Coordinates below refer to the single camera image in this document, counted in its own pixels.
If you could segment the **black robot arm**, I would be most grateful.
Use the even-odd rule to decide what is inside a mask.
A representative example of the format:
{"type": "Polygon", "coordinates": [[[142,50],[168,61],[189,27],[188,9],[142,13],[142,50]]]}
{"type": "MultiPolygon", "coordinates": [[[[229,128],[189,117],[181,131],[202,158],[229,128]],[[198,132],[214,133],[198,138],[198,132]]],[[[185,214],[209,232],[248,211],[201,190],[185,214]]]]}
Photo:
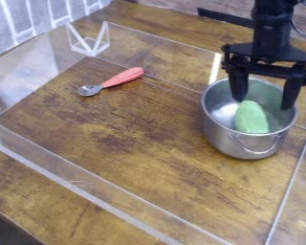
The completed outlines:
{"type": "Polygon", "coordinates": [[[290,45],[293,8],[301,0],[256,0],[252,43],[226,44],[222,68],[229,74],[229,88],[236,101],[244,101],[249,75],[284,78],[281,109],[293,108],[306,86],[306,52],[290,45]]]}

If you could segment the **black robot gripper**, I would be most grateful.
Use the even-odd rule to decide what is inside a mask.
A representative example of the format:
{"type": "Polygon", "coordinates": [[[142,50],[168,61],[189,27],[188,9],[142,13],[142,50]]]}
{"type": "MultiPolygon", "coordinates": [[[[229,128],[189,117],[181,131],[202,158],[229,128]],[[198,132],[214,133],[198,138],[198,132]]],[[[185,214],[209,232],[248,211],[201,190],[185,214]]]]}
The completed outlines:
{"type": "Polygon", "coordinates": [[[224,69],[229,74],[232,97],[242,102],[249,88],[249,75],[286,80],[281,109],[292,109],[306,85],[306,52],[290,45],[292,13],[257,12],[252,43],[226,44],[224,69]]]}

